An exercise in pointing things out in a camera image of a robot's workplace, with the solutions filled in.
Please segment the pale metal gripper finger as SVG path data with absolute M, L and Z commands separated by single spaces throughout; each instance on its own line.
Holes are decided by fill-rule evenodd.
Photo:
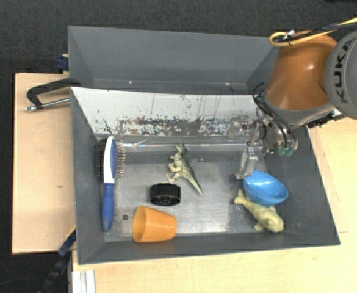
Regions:
M 250 117 L 233 117 L 228 127 L 226 138 L 227 140 L 235 140 L 242 136 L 250 140 L 254 136 L 256 120 Z
M 258 161 L 258 156 L 253 150 L 244 150 L 239 160 L 238 169 L 235 172 L 237 179 L 244 179 L 253 174 Z

